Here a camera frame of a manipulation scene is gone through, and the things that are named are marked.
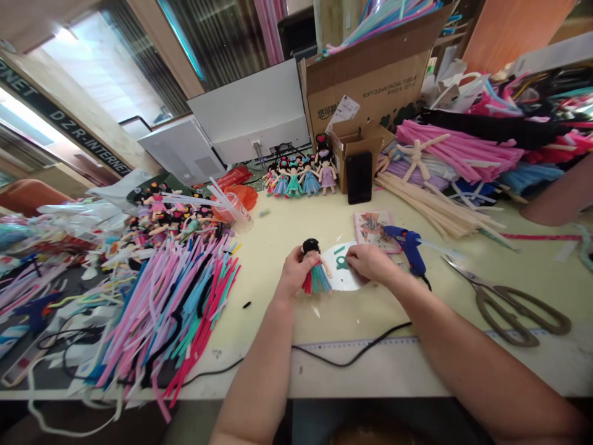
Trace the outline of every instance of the hot glue gun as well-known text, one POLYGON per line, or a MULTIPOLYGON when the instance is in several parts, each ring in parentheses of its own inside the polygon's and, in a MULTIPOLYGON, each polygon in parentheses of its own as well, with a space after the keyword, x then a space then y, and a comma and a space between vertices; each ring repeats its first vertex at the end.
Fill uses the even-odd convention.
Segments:
POLYGON ((403 253, 406 254, 410 263, 410 273, 419 277, 423 276, 426 273, 426 266, 418 251, 418 246, 423 242, 420 235, 416 232, 395 226, 385 226, 383 230, 388 237, 393 238, 402 246, 403 253))

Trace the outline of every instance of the person's left hand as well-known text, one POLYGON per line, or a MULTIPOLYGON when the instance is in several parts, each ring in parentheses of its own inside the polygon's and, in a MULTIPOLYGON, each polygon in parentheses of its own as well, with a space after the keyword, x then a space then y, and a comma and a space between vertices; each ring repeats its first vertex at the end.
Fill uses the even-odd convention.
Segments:
POLYGON ((321 256, 318 253, 307 257, 303 260, 305 255, 301 251, 301 246, 296 246, 284 261, 282 268, 282 275, 276 287, 274 296, 278 297, 294 297, 305 282, 307 272, 310 271, 314 265, 320 260, 321 256))

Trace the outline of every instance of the scissor handle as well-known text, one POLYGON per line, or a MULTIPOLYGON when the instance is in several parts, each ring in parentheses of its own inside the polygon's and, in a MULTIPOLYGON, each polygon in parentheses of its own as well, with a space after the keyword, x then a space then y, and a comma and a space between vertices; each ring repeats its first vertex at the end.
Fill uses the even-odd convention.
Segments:
POLYGON ((474 285, 474 288, 476 289, 477 308, 492 329, 494 329, 494 332, 515 346, 534 347, 539 345, 539 340, 525 326, 519 323, 515 314, 508 312, 499 305, 490 295, 488 295, 482 286, 474 285), (486 305, 489 305, 498 312, 498 314, 523 338, 523 341, 511 337, 508 332, 500 327, 488 311, 486 305))
POLYGON ((546 331, 556 335, 564 335, 570 332, 570 329, 572 327, 570 319, 566 315, 560 313, 559 311, 551 307, 550 305, 544 303, 542 300, 539 300, 533 297, 532 295, 526 294, 525 292, 518 289, 514 289, 512 287, 494 286, 494 290, 498 292, 509 304, 513 305, 513 307, 517 309, 518 313, 526 317, 529 317, 537 324, 539 324, 539 326, 544 328, 546 331), (511 296, 511 294, 516 295, 517 297, 521 297, 522 299, 527 300, 535 306, 538 306, 543 311, 547 312, 554 320, 556 320, 558 324, 554 325, 552 323, 549 323, 547 320, 540 317, 537 313, 533 312, 527 306, 524 306, 517 300, 515 300, 511 296))

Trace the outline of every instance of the small cardboard box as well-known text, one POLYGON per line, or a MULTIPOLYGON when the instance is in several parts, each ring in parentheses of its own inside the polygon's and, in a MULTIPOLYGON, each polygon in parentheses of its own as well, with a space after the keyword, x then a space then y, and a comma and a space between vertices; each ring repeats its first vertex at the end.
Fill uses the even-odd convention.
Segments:
POLYGON ((378 34, 318 61, 299 62, 301 91, 311 140, 326 130, 344 95, 360 105, 356 118, 374 119, 395 133, 415 114, 432 45, 453 4, 378 34))
POLYGON ((357 119, 336 122, 332 125, 331 137, 335 166, 338 170, 338 184, 342 193, 348 193, 348 187, 346 186, 346 158, 370 151, 372 153, 372 167, 375 169, 379 153, 395 139, 393 133, 372 119, 364 125, 361 125, 357 119))

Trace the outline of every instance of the desk surface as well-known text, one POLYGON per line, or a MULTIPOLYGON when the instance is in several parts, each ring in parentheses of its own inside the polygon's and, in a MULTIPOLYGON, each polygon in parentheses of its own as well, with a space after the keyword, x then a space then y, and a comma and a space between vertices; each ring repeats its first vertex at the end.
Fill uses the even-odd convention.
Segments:
MULTIPOLYGON (((504 231, 521 234, 574 234, 571 226, 545 227, 523 219, 509 204, 505 211, 492 212, 507 225, 504 231)), ((593 394, 589 378, 593 373, 593 274, 573 253, 565 263, 555 261, 562 241, 515 241, 522 253, 515 253, 487 237, 476 234, 461 241, 443 240, 434 228, 411 206, 386 190, 373 193, 372 201, 348 206, 347 198, 336 195, 284 199, 260 193, 251 212, 255 224, 238 235, 242 243, 237 252, 242 270, 228 306, 218 322, 204 356, 192 371, 212 371, 227 367, 243 357, 273 295, 287 253, 309 237, 319 240, 322 250, 355 239, 353 213, 387 209, 393 223, 421 234, 434 244, 466 255, 472 272, 489 281, 530 293, 568 316, 573 332, 565 337, 542 336, 538 348, 521 349, 498 340, 533 371, 565 396, 593 394), (270 213, 259 218, 262 210, 270 213)), ((480 329, 488 325, 478 312, 473 288, 440 258, 440 253, 420 246, 433 291, 459 314, 480 329)), ((406 263, 403 254, 394 260, 406 263)), ((301 296, 296 304, 295 344, 372 339, 396 324, 408 321, 399 303, 382 286, 370 283, 354 292, 323 296, 301 296)), ((522 320, 529 327, 529 320, 522 320)), ((398 336, 413 336, 413 328, 398 336)), ((323 350, 336 361, 345 362, 360 347, 323 350)), ((182 399, 223 398, 234 376, 230 371, 208 376, 187 386, 182 399)), ((429 368, 418 343, 380 345, 357 364, 337 370, 299 352, 293 352, 290 397, 408 397, 445 396, 447 390, 429 368)), ((3 391, 0 398, 25 398, 26 391, 3 391)), ((63 398, 63 391, 40 391, 40 399, 63 398)), ((151 391, 136 395, 153 398, 151 391)))

